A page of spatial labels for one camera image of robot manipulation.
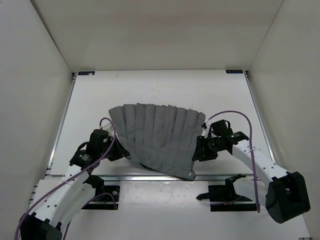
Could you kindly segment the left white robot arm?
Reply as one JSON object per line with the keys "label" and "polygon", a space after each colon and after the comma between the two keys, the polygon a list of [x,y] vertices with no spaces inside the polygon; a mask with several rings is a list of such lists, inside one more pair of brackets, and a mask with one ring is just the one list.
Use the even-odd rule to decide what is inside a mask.
{"label": "left white robot arm", "polygon": [[93,201],[109,201],[111,209],[117,210],[115,195],[92,172],[105,158],[114,161],[127,155],[113,128],[95,129],[89,141],[77,148],[59,184],[23,214],[14,238],[63,240],[73,217]]}

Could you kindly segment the grey pleated skirt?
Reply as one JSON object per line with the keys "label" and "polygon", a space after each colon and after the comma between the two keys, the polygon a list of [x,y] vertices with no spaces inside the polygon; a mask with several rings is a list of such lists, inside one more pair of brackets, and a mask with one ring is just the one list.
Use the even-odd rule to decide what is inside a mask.
{"label": "grey pleated skirt", "polygon": [[163,174],[195,179],[193,156],[203,132],[204,113],[142,103],[116,106],[108,112],[131,160]]}

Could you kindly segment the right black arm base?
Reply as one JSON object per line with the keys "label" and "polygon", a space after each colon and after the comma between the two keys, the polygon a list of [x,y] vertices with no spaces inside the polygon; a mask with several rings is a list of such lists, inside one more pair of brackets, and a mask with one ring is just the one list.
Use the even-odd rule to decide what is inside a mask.
{"label": "right black arm base", "polygon": [[209,185],[208,192],[199,194],[198,201],[209,200],[211,212],[252,212],[257,207],[252,200],[236,193],[234,182],[242,180],[245,174],[239,173],[228,177],[224,185]]}

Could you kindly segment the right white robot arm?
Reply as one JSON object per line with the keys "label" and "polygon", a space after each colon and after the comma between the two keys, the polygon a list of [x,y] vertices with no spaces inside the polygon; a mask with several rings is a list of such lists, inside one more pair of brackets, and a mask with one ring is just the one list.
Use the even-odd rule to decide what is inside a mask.
{"label": "right white robot arm", "polygon": [[299,172],[289,172],[273,162],[252,145],[246,134],[234,132],[227,120],[204,123],[202,128],[193,161],[215,160],[219,152],[227,151],[250,168],[253,176],[232,175],[219,189],[201,193],[197,200],[209,199],[213,206],[218,206],[231,205],[245,198],[263,206],[279,224],[310,211],[306,182]]}

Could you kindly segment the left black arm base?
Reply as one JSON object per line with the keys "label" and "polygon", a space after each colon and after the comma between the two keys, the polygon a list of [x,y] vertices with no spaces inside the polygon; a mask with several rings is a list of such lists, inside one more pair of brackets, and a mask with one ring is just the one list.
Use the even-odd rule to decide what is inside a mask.
{"label": "left black arm base", "polygon": [[88,184],[94,190],[94,196],[82,207],[82,210],[117,211],[119,209],[121,190],[119,184],[105,183],[101,177],[96,175],[90,175],[83,183]]}

